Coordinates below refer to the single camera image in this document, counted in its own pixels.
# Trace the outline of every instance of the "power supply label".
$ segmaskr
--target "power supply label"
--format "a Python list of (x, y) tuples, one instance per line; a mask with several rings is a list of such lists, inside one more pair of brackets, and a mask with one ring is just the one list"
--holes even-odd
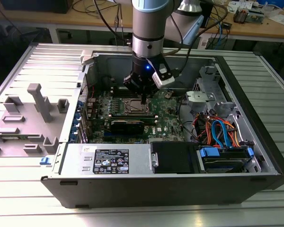
[(128, 149), (98, 149), (95, 153), (94, 174), (128, 174)]

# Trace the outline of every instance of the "circuit board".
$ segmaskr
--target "circuit board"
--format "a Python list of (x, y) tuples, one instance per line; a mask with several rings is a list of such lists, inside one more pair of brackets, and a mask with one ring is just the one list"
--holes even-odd
[[(177, 97), (168, 91), (160, 91), (147, 104), (138, 99), (113, 98), (108, 92), (95, 97), (95, 109), (90, 115), (92, 138), (90, 143), (150, 143), (152, 141), (184, 141), (183, 128), (177, 118)], [(140, 120), (145, 123), (141, 135), (106, 136), (112, 117), (121, 116), (124, 121)]]

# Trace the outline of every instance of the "wooden table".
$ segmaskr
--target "wooden table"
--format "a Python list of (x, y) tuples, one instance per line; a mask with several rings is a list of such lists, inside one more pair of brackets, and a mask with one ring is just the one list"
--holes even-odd
[[(86, 5), (91, 5), (92, 0), (85, 0)], [(111, 6), (113, 3), (104, 2), (100, 8)], [(27, 11), (9, 11), (4, 10), (0, 5), (2, 12), (16, 26), (32, 26), (48, 28), (53, 43), (59, 43), (58, 29), (78, 29), (78, 30), (97, 30), (108, 31), (102, 20), (96, 14), (88, 15), (79, 13), (70, 9), (67, 14), (55, 14), (46, 12), (27, 12)], [(84, 11), (83, 2), (76, 5), (76, 9)], [(132, 32), (133, 10), (131, 6), (122, 6), (123, 26), (125, 32)], [(114, 25), (117, 8), (112, 7), (102, 11), (104, 18), (110, 26)], [(230, 39), (283, 42), (284, 43), (284, 25), (274, 22), (268, 18), (264, 19), (263, 24), (237, 24), (233, 22), (233, 14), (229, 13), (225, 22), (232, 23)], [(0, 14), (0, 25), (10, 25), (10, 23)], [(205, 48), (209, 38), (215, 36), (217, 28), (212, 28), (204, 33), (201, 37), (199, 48)]]
[[(218, 9), (220, 15), (223, 15), (223, 10)], [(267, 41), (267, 42), (280, 42), (284, 43), (284, 25), (281, 25), (273, 20), (264, 18), (262, 24), (244, 23), (238, 24), (233, 22), (233, 13), (228, 13), (224, 22), (231, 23), (229, 39), (241, 39), (241, 40), (254, 40), (254, 41)], [(216, 27), (209, 29), (201, 37), (199, 48), (205, 48), (208, 39), (214, 37), (218, 32)]]

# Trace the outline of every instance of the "motherboard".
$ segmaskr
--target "motherboard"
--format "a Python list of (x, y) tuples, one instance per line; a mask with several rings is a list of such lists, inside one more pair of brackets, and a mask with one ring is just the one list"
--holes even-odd
[(107, 91), (101, 92), (89, 99), (89, 142), (184, 141), (177, 106), (177, 96), (172, 91), (160, 91), (144, 105), (136, 97), (114, 97)]

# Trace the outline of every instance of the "metal table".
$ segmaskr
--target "metal table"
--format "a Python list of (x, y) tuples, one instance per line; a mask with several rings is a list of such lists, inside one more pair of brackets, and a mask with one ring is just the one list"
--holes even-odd
[[(51, 100), (70, 97), (82, 70), (83, 49), (116, 47), (39, 44), (30, 46), (0, 87), (0, 117), (6, 95), (24, 94), (28, 83), (41, 83)], [(201, 51), (223, 56), (284, 155), (284, 82), (252, 52)], [(263, 191), (238, 205), (114, 209), (66, 209), (39, 182), (50, 168), (39, 157), (0, 157), (0, 226), (283, 226), (284, 185)]]

